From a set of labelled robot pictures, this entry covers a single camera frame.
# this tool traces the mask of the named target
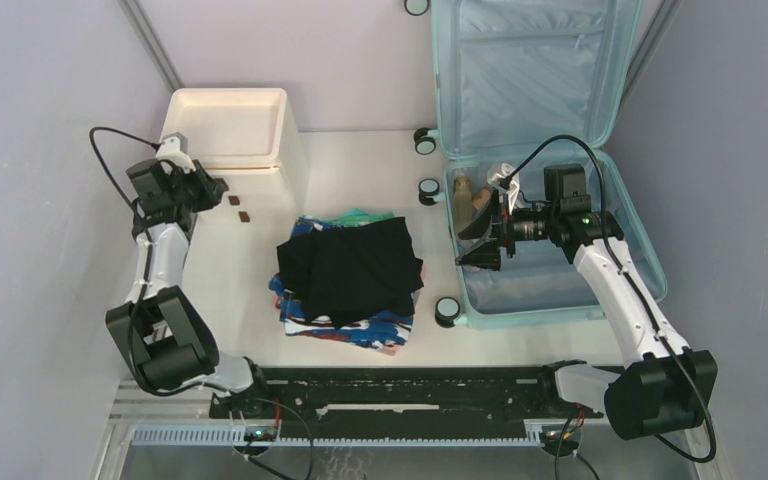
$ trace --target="gray floor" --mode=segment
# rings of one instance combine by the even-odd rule
[[[580,452],[602,479],[695,480],[693,466],[653,438],[625,442],[608,427],[585,427]],[[551,479],[552,458],[538,448],[316,448],[318,480]],[[277,448],[260,457],[267,465],[302,479],[308,450]],[[131,447],[123,479],[273,479],[228,447]],[[563,480],[594,477],[578,461],[561,459]]]

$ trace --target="suitcase lid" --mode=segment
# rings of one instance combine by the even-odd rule
[[[521,156],[524,146],[560,133],[602,146],[616,120],[642,2],[433,2],[446,156]]]

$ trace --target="open suitcase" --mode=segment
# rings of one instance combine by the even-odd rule
[[[652,296],[666,278],[619,172],[599,148],[617,114],[642,0],[434,0],[438,129],[414,135],[418,153],[437,143],[451,160],[444,174],[450,230],[454,180],[468,176],[473,193],[497,162],[519,165],[544,140],[583,139],[605,173],[607,210],[625,233],[632,259]],[[581,164],[594,211],[599,182],[584,150],[560,141],[521,173],[529,199],[543,199],[543,168]],[[464,251],[450,231],[455,254]],[[519,242],[501,271],[458,267],[460,305],[438,304],[441,325],[506,328],[604,318],[584,278],[549,241]],[[447,317],[441,322],[441,313]]]

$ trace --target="black wheel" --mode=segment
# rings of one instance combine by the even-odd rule
[[[452,297],[443,297],[434,306],[434,320],[443,328],[454,327],[460,315],[461,304]]]
[[[434,180],[433,178],[426,178],[425,180],[419,182],[418,190],[419,203],[430,207],[431,205],[437,203],[434,201],[434,196],[440,193],[440,182]]]
[[[405,0],[405,11],[418,17],[428,11],[430,4],[431,0]]]
[[[419,128],[415,132],[413,132],[413,143],[416,143],[419,141],[422,137],[427,137],[428,132],[430,132],[430,128]]]
[[[428,155],[437,150],[437,142],[431,137],[420,137],[414,144],[414,150],[420,155]]]

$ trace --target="white tabletop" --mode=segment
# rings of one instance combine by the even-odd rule
[[[272,367],[528,366],[568,359],[622,363],[604,320],[507,330],[439,327],[435,301],[459,296],[454,253],[445,207],[420,205],[417,184],[442,177],[447,160],[440,150],[417,155],[412,132],[307,133],[302,138],[311,164],[306,214],[336,217],[358,207],[406,218],[414,252],[427,267],[413,332],[392,357],[334,341],[285,336],[267,283],[278,269],[275,247],[289,237],[289,226],[252,235],[203,222],[187,259],[184,292],[221,350]]]

